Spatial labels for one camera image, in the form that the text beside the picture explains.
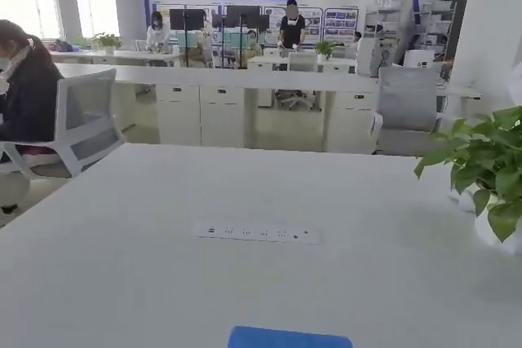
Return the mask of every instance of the power strip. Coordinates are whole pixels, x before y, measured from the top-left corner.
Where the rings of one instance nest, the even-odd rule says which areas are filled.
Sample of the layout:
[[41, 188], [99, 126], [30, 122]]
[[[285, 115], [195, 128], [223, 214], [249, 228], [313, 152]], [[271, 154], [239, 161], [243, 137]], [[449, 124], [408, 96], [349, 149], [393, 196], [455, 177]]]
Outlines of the power strip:
[[228, 240], [259, 240], [265, 242], [290, 242], [295, 244], [319, 244], [319, 234], [309, 228], [282, 227], [274, 224], [238, 222], [198, 222], [192, 228], [195, 236]]

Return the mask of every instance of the black stand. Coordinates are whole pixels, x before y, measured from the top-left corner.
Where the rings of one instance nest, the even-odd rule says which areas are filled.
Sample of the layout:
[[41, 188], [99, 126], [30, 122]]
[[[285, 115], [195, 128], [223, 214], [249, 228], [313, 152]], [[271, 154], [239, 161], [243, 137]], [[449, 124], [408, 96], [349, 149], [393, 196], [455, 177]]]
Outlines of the black stand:
[[205, 10], [170, 9], [170, 29], [183, 30], [185, 36], [185, 66], [188, 68], [188, 31], [202, 30], [205, 26]]

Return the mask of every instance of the person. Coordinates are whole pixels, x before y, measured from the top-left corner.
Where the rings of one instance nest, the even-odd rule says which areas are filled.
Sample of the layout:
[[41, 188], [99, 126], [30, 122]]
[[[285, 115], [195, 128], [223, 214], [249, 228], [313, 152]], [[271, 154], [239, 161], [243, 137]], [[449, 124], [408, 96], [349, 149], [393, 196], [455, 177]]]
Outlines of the person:
[[[8, 63], [0, 78], [9, 85], [0, 95], [0, 142], [50, 142], [55, 137], [56, 94], [60, 71], [39, 38], [27, 34], [9, 20], [0, 20], [0, 59]], [[40, 156], [34, 164], [55, 163], [57, 155], [47, 149], [19, 147], [28, 157]], [[10, 162], [6, 153], [0, 164]], [[0, 206], [5, 214], [14, 212], [29, 191], [22, 173], [0, 175]]]
[[281, 20], [279, 42], [277, 45], [286, 50], [297, 50], [306, 37], [304, 30], [305, 20], [303, 16], [299, 14], [297, 2], [295, 0], [289, 0], [286, 3], [286, 9], [287, 15], [283, 16], [283, 19]]
[[241, 65], [243, 68], [248, 68], [248, 60], [252, 59], [255, 56], [262, 56], [263, 55], [263, 48], [258, 44], [258, 34], [255, 32], [255, 30], [249, 30], [248, 31], [248, 43], [247, 48], [243, 49], [242, 53], [242, 59], [241, 59]]
[[170, 29], [163, 24], [163, 17], [160, 11], [155, 11], [150, 17], [151, 24], [147, 29], [147, 50], [163, 51], [169, 41]]

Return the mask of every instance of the white cabinet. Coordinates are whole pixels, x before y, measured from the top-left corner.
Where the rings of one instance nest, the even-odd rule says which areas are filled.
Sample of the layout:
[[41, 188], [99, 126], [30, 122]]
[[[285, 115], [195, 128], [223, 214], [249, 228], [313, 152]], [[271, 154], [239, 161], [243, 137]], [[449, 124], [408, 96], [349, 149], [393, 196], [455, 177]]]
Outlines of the white cabinet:
[[201, 88], [201, 144], [211, 147], [245, 146], [245, 90]]
[[156, 85], [161, 144], [201, 146], [198, 86]]
[[199, 103], [158, 101], [161, 144], [201, 146]]

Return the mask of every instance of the display board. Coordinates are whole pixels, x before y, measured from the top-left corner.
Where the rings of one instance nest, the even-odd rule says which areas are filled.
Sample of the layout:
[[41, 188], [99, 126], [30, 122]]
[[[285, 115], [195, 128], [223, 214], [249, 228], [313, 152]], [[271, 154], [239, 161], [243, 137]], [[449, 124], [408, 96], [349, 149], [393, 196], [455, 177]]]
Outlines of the display board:
[[356, 32], [357, 8], [327, 8], [325, 10], [325, 25], [323, 39], [343, 44], [351, 44]]

